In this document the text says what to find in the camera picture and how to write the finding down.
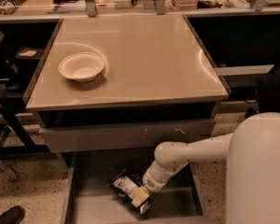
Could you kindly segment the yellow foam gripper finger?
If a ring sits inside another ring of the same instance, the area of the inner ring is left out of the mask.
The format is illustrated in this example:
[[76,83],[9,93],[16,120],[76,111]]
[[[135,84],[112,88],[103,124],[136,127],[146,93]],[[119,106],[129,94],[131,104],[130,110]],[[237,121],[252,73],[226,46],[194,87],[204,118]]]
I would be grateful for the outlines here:
[[138,208],[144,201],[148,199],[150,192],[146,187],[140,187],[137,189],[133,196],[132,205]]

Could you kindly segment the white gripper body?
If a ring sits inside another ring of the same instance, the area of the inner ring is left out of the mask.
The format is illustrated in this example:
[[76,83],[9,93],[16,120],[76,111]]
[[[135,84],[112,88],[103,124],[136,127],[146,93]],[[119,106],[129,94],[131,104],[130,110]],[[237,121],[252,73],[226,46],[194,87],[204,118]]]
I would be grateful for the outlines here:
[[163,189],[165,184],[167,183],[166,180],[158,181],[156,180],[149,171],[146,171],[142,178],[144,186],[150,191],[150,192],[158,192]]

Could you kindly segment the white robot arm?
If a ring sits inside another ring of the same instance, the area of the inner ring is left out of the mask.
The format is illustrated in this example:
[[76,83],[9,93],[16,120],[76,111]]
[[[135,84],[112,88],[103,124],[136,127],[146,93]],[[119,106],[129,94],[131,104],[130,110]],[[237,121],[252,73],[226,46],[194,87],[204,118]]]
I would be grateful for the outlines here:
[[187,164],[225,160],[226,224],[280,224],[280,113],[259,113],[233,133],[183,143],[163,142],[143,176],[160,191]]

